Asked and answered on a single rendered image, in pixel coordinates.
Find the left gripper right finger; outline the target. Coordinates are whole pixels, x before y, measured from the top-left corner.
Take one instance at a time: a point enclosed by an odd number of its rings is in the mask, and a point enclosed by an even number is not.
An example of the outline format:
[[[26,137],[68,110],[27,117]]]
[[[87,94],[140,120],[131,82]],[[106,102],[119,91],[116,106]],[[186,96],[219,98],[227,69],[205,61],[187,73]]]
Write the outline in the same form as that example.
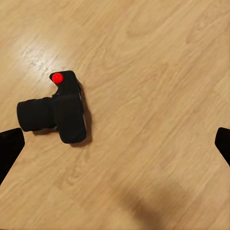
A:
[[[230,129],[218,128],[215,145],[230,166]]]

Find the digital camera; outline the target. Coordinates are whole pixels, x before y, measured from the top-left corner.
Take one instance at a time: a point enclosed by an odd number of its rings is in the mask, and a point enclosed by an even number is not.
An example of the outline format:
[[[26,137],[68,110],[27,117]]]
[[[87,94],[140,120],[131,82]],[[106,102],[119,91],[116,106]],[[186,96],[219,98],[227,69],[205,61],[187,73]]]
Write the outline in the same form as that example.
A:
[[[87,137],[81,87],[72,70],[51,73],[58,85],[52,97],[31,99],[17,104],[17,118],[24,132],[55,128],[65,144],[78,143]]]

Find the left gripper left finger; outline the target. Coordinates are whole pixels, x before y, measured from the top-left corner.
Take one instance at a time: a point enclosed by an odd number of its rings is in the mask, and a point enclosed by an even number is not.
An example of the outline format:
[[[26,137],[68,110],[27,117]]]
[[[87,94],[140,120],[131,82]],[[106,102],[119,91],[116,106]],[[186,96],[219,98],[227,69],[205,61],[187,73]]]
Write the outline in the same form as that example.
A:
[[[0,185],[25,146],[20,127],[0,133]]]

